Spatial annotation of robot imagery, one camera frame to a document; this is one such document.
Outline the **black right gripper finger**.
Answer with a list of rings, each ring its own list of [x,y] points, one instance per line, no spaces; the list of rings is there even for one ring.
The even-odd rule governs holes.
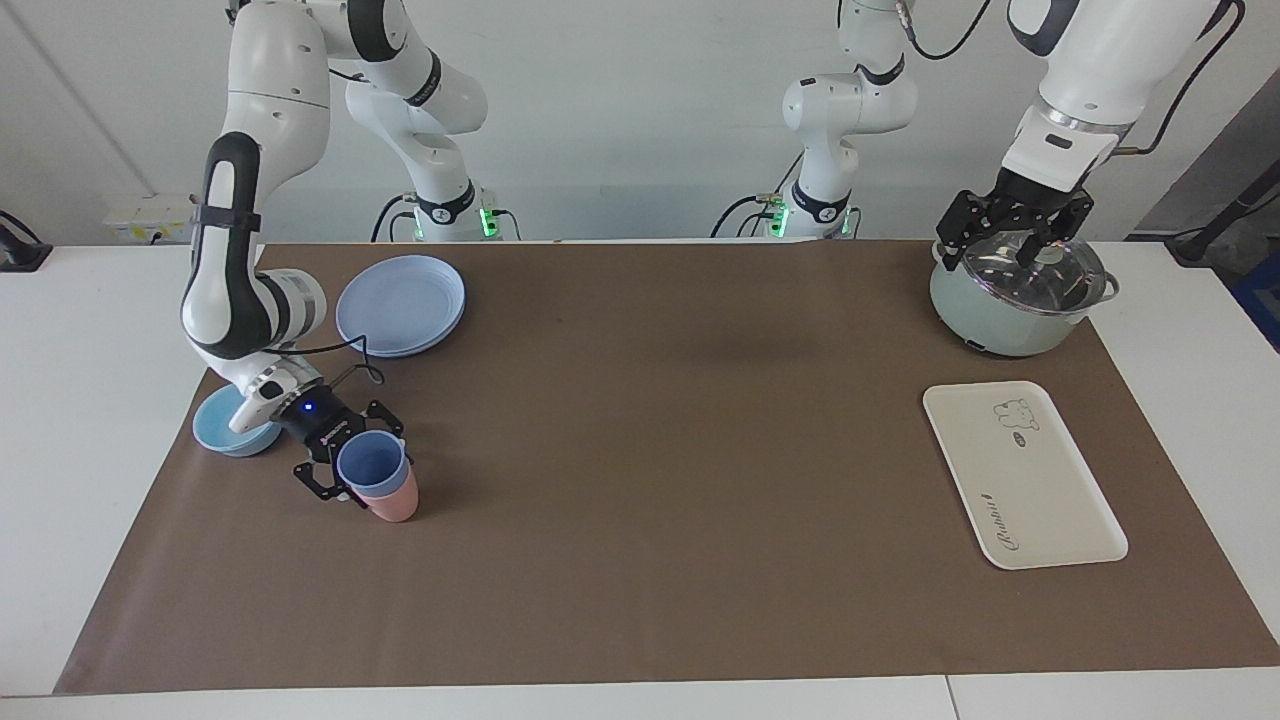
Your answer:
[[[361,411],[361,433],[383,433],[393,436],[402,450],[406,450],[404,423],[385,405],[371,400]]]
[[[308,492],[321,501],[351,501],[353,495],[340,479],[333,461],[328,456],[308,456],[293,466],[293,477]]]

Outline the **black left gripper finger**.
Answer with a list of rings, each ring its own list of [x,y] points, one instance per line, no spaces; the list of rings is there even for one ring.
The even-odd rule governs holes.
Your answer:
[[[1012,197],[1005,193],[959,191],[936,227],[945,270],[954,272],[974,243],[1005,231],[1011,214]]]
[[[1093,206],[1091,195],[1073,195],[1053,213],[1027,209],[1023,215],[1029,234],[1016,254],[1019,266],[1030,266],[1052,245],[1073,241]]]

